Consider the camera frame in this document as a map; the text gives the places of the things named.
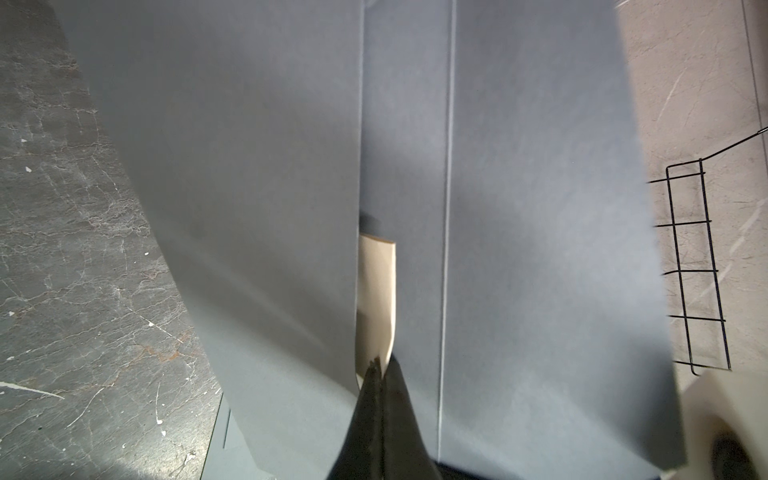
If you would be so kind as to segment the grey envelope front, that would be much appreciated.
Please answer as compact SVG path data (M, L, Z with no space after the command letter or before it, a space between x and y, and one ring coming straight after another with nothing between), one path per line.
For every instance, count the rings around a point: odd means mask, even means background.
M256 465L321 479L358 246L425 446L489 479L686 461L612 1L56 1Z

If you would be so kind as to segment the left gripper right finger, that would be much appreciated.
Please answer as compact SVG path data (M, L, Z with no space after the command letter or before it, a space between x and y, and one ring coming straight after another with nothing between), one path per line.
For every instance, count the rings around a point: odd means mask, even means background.
M394 356L382 388L383 479L440 480L442 476L424 445L401 366Z

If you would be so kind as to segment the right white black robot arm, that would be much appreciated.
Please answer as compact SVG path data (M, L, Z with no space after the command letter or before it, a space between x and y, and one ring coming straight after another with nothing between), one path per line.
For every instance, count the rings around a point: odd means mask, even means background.
M662 479L765 479L767 377L708 371L683 392L687 463Z

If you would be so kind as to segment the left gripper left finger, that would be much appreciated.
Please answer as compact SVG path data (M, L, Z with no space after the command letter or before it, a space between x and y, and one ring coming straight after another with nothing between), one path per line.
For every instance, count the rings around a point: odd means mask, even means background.
M376 358L369 363L339 455L329 480L383 477L382 368Z

